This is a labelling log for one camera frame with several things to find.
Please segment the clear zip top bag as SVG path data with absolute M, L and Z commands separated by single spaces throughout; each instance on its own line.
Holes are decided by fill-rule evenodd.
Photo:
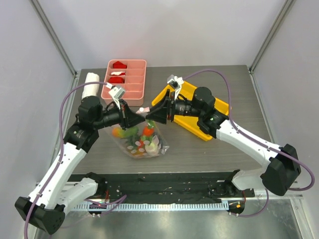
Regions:
M 122 152 L 132 158 L 157 157 L 169 149 L 157 123 L 149 119 L 126 130 L 116 124 L 105 131 Z

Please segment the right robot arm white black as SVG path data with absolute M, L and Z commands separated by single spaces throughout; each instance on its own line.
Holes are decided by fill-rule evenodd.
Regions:
M 243 190 L 266 188 L 283 196 L 300 175 L 300 166 L 291 158 L 296 156 L 294 147 L 284 147 L 265 141 L 231 121 L 230 117 L 215 108 L 215 97 L 207 87 L 195 89 L 192 99 L 179 99 L 167 90 L 165 96 L 151 107 L 146 118 L 166 124 L 175 116 L 197 119 L 199 129 L 213 138 L 238 148 L 261 165 L 257 170 L 236 170 L 225 184 L 229 196 L 238 196 Z

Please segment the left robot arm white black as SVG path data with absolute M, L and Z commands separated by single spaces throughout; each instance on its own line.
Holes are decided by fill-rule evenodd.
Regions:
M 128 129 L 145 121 L 124 100 L 120 100 L 118 105 L 111 104 L 113 107 L 107 110 L 103 109 L 97 96 L 82 99 L 76 122 L 66 132 L 57 158 L 29 196 L 19 197 L 14 205 L 27 225 L 52 235 L 81 201 L 91 196 L 100 199 L 105 195 L 105 178 L 92 172 L 68 191 L 62 190 L 75 167 L 99 138 L 100 129 L 117 124 Z

